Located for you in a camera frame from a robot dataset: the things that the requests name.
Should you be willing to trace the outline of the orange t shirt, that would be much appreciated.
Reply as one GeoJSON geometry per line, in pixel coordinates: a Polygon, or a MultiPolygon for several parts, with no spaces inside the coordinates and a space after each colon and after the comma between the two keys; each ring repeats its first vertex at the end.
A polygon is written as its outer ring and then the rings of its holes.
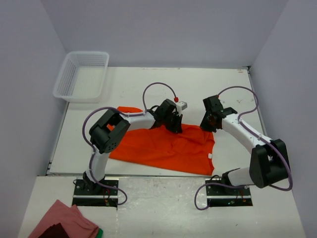
{"type": "Polygon", "coordinates": [[[182,133],[164,126],[128,131],[110,158],[150,167],[210,176],[215,140],[197,125],[183,124],[182,133]]]}

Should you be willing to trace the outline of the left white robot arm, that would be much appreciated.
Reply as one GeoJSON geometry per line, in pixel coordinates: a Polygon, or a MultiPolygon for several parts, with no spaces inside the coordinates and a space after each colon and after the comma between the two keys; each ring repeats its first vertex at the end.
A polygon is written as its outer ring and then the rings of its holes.
{"type": "Polygon", "coordinates": [[[149,109],[139,113],[124,113],[112,107],[102,107],[90,113],[82,127],[83,138],[92,147],[89,167],[83,173],[86,190],[92,195],[102,191],[108,156],[118,147],[128,131],[164,126],[173,133],[181,133],[182,112],[186,108],[186,102],[166,99],[155,110],[149,109]],[[88,119],[102,110],[106,112],[90,128],[88,139],[85,135],[88,119]]]}

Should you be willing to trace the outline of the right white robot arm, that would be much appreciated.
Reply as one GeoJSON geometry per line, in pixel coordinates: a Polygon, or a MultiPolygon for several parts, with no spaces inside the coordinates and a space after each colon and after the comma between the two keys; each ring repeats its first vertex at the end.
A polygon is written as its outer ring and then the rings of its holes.
{"type": "Polygon", "coordinates": [[[272,140],[253,129],[233,108],[224,108],[218,95],[203,99],[205,115],[200,127],[204,131],[217,132],[222,129],[240,142],[250,153],[250,165],[237,168],[222,174],[221,190],[232,195],[239,187],[255,185],[258,188],[289,180],[288,188],[276,187],[289,191],[293,182],[285,143],[272,140]]]}

